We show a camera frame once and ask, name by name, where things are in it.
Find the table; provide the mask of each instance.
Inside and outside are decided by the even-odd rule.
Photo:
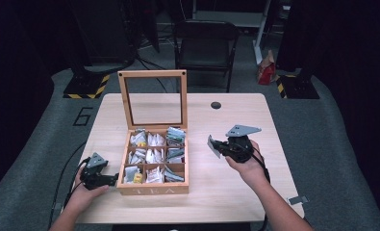
[[[215,110],[211,103],[222,107]],[[270,115],[266,99],[259,93],[189,93],[190,193],[169,195],[121,195],[111,187],[80,215],[80,223],[208,223],[263,220],[265,211],[257,195],[207,145],[209,135],[226,141],[235,125],[261,127],[249,135],[260,144],[270,172],[271,184],[286,199],[297,190]],[[127,123],[121,94],[103,98],[81,160],[99,153],[109,161],[102,174],[119,171]],[[302,217],[301,204],[292,205]]]

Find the metal bracket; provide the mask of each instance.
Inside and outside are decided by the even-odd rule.
[[[229,132],[226,134],[227,137],[242,137],[252,133],[261,132],[262,128],[258,127],[249,127],[243,125],[235,125]]]

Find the tea bag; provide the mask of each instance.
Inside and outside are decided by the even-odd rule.
[[[135,173],[139,172],[139,168],[137,166],[126,167],[124,168],[126,172],[126,176],[124,176],[124,184],[131,184],[135,179]]]
[[[154,164],[155,162],[155,156],[151,149],[148,149],[147,154],[145,154],[145,162],[147,164]]]
[[[147,179],[145,183],[163,183],[163,174],[160,171],[160,167],[156,167],[151,170],[147,170]]]
[[[179,128],[169,127],[165,138],[168,145],[180,146],[184,145],[186,133]]]
[[[177,175],[169,167],[165,166],[165,181],[184,182],[184,177]]]
[[[164,146],[165,145],[165,139],[160,134],[156,134],[154,136],[151,134],[148,134],[147,142],[149,146]]]
[[[133,178],[133,183],[138,184],[141,183],[142,174],[138,172],[135,173],[135,177]]]
[[[145,132],[142,131],[142,132],[139,132],[135,136],[132,135],[132,137],[130,137],[130,143],[133,146],[146,146],[147,142],[146,142],[146,138],[145,138]]]
[[[182,163],[181,159],[184,157],[184,148],[171,147],[168,148],[166,161],[168,163]]]
[[[135,155],[144,159],[145,158],[145,149],[141,149],[141,148],[136,149]]]
[[[162,149],[162,151],[160,152],[159,150],[154,149],[154,156],[155,156],[155,162],[158,164],[161,164],[164,161],[164,158],[163,158],[164,150]]]
[[[164,146],[165,145],[165,138],[162,135],[157,134],[156,140],[157,140],[157,146]]]

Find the hand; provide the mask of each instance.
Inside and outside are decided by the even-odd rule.
[[[251,140],[251,142],[253,147],[260,151],[259,145],[253,140]],[[264,161],[256,150],[254,151],[253,155],[255,155],[260,161]],[[264,170],[254,158],[250,158],[245,163],[237,163],[229,156],[225,157],[225,159],[231,168],[240,173],[242,180],[250,187],[252,187],[253,184],[261,184],[267,182]]]
[[[88,190],[83,184],[81,184],[81,173],[82,173],[83,167],[81,167],[78,171],[78,174],[76,175],[75,179],[75,187],[76,189],[73,191],[72,196],[69,199],[69,202],[67,203],[65,209],[72,210],[76,214],[81,214],[84,212],[87,207],[90,205],[91,201],[105,193],[109,186],[105,185],[102,187],[99,187],[94,190]]]

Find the finger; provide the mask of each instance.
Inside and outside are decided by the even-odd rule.
[[[256,149],[258,149],[258,150],[260,151],[260,149],[259,149],[259,145],[258,145],[255,141],[250,140],[250,142],[252,143],[252,146],[253,146],[254,148],[256,148]]]
[[[105,193],[108,189],[109,189],[109,186],[108,186],[108,185],[104,185],[104,186],[101,186],[101,187],[99,187],[99,188],[96,188],[96,189],[90,191],[89,193],[90,193],[93,197],[96,197],[96,196],[99,196],[99,195]]]
[[[236,162],[229,156],[226,156],[225,157],[225,160],[226,162],[228,163],[228,165],[231,167],[231,168],[234,168],[234,165],[236,164]]]
[[[85,166],[79,167],[78,173],[76,173],[76,177],[75,177],[75,183],[76,183],[76,185],[78,185],[79,183],[81,183],[81,175],[82,175],[82,172],[83,172],[84,168],[85,168]]]

